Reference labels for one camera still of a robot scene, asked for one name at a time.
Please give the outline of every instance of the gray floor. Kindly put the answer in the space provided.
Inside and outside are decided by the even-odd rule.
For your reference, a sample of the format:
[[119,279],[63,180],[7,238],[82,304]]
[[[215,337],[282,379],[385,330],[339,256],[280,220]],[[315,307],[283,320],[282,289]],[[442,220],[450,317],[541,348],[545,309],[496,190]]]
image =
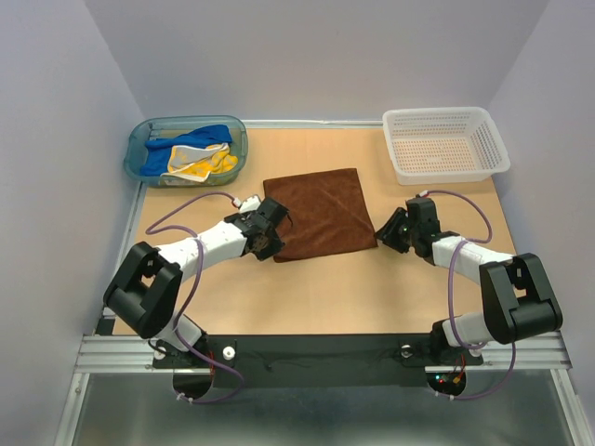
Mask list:
[[[469,373],[466,393],[502,374]],[[79,446],[570,445],[549,371],[518,371],[477,401],[425,388],[247,389],[220,405],[176,401],[165,374],[91,378]]]

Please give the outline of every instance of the pile of towels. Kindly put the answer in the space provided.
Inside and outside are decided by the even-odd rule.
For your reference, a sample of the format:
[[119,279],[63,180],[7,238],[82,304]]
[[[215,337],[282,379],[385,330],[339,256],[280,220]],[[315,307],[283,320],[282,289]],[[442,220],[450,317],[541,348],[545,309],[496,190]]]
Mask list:
[[179,177],[204,182],[211,174],[232,170],[238,158],[230,154],[231,134],[226,125],[208,125],[175,138],[145,142],[149,152],[140,168],[145,177]]

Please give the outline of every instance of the table top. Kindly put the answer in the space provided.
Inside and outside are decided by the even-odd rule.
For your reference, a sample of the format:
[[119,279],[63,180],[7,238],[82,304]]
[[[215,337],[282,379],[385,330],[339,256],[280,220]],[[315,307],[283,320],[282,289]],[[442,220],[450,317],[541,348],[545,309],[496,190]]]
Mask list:
[[[379,229],[398,206],[426,186],[401,186],[390,162],[382,129],[249,129],[249,153],[240,176],[218,188],[242,199],[264,196],[262,181],[309,172],[356,167],[368,213]],[[488,215],[494,239],[488,247],[514,252],[509,230],[491,179],[475,183],[432,185],[463,193]],[[186,235],[144,230],[200,188],[148,189],[136,242],[172,243]],[[442,230],[482,238],[486,228],[477,212],[456,197],[432,196]],[[228,199],[207,197],[167,223],[207,230],[234,209]],[[211,334],[314,335],[427,333],[448,317],[446,269],[435,268],[413,251],[399,254],[386,246],[357,253],[288,263],[259,262],[245,256],[207,269],[186,314]],[[178,305],[192,280],[182,284]],[[480,288],[464,277],[455,280],[456,313],[482,309]],[[132,335],[122,321],[114,335]]]

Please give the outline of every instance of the teal translucent bin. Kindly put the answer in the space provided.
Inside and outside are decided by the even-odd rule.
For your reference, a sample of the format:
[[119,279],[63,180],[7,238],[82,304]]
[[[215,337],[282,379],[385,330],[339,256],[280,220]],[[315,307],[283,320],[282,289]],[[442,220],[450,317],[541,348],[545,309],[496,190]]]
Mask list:
[[[212,174],[204,183],[183,178],[145,177],[140,168],[147,161],[145,142],[156,138],[173,138],[206,125],[223,124],[230,129],[232,143],[230,154],[238,157],[238,164],[224,174]],[[175,118],[154,118],[136,126],[128,139],[128,150],[124,159],[124,169],[134,179],[154,188],[222,186],[234,181],[245,165],[248,157],[248,135],[242,121],[233,116],[180,116]]]

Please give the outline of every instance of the perforated basket bottom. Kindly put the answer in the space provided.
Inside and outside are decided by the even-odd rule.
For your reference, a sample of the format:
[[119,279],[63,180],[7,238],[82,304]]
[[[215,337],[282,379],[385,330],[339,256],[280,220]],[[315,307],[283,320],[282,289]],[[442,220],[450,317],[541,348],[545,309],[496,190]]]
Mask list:
[[466,138],[400,139],[392,147],[397,164],[408,174],[477,169]]

